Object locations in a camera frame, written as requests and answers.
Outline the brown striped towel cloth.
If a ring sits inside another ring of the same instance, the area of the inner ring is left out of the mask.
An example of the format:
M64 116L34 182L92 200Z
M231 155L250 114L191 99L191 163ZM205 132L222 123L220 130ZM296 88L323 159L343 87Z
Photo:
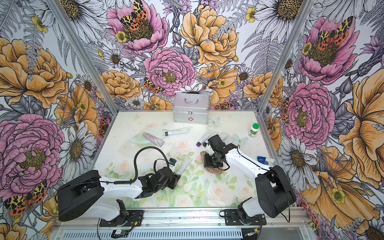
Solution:
M216 164L213 156L208 154L208 152L201 152L200 157L203 161L203 167L208 173L220 175L223 172L222 168Z

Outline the white tube dark blue cap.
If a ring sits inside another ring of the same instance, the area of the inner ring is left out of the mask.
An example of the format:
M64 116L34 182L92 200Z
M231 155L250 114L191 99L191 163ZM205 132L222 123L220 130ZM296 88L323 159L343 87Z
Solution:
M231 144L235 141L235 139L232 137L232 136L228 136L226 139L225 139L225 143L226 145L228 144Z

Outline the white tube purple cap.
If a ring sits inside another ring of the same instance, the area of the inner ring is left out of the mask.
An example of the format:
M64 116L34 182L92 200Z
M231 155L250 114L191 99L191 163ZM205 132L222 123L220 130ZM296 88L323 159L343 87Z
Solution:
M214 132L213 130L206 130L203 136L196 143L196 146L200 147L211 136L213 132Z
M219 137L220 137L220 139L222 140L223 143L226 142L226 139L227 139L229 136L230 136L230 135L229 135L228 133L226 133L226 132L221 132L221 133L219 134Z

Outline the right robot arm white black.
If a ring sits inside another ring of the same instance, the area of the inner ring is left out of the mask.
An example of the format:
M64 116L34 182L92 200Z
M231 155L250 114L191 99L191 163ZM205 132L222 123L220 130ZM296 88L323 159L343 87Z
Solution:
M224 165L237 167L256 184L257 196L242 201L238 205L241 222L248 223L259 215L275 218L283 211L289 210L297 198L288 177L280 166L268 166L245 155L239 146L225 144L219 135L208 139L210 149L204 156L204 167L219 169Z

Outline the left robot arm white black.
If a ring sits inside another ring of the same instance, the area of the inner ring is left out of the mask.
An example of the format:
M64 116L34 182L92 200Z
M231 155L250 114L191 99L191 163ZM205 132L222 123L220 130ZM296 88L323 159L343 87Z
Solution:
M57 192L59 221L79 217L99 218L103 227L116 227L133 218L123 198L140 200L165 188L173 189L180 175L174 169L177 160L171 158L156 173L138 177L133 183L101 177L91 170L61 186Z

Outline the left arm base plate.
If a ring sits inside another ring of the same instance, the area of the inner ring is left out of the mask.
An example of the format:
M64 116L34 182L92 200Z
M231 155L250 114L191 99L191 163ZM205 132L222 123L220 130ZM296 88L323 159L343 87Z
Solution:
M140 227L143 214L143 210L129 210L111 221L101 219L99 227Z

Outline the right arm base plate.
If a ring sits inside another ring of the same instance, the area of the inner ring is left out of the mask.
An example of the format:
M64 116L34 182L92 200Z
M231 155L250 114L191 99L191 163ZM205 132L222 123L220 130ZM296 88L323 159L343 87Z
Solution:
M226 226L264 226L267 224L265 215L249 217L240 209L224 209L219 216L225 220Z

